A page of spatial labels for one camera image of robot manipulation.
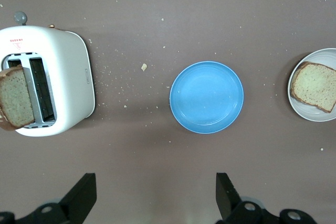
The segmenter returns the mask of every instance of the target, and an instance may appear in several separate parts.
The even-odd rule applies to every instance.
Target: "blue plate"
[[[243,107],[244,91],[231,68],[202,61],[184,69],[170,91],[170,107],[186,129],[209,134],[232,124]]]

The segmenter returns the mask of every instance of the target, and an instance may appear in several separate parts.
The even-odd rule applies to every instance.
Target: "red logo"
[[[17,48],[21,49],[23,39],[11,39],[10,42]]]

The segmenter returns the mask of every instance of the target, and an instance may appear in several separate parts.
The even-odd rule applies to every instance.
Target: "plate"
[[[290,84],[292,82],[293,75],[297,68],[305,61],[320,63],[330,68],[336,69],[336,48],[321,49],[304,57],[294,68],[290,75],[288,82],[288,98],[293,109],[304,119],[314,122],[325,122],[336,118],[336,109],[334,108],[331,113],[325,113],[315,106],[307,105],[299,102],[290,95]]]
[[[243,107],[238,76],[226,65],[202,61],[184,69],[170,91],[170,107],[186,129],[209,134],[232,124]]]

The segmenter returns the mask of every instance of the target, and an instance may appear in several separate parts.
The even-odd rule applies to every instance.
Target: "bread slice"
[[[306,61],[294,73],[290,93],[300,102],[331,113],[336,104],[336,70]]]
[[[0,72],[0,127],[11,131],[34,122],[23,67]]]

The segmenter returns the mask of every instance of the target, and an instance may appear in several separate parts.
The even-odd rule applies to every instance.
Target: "white toaster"
[[[93,113],[89,55],[77,34],[25,25],[0,30],[0,69],[18,64],[24,68],[35,117],[18,133],[59,134]]]

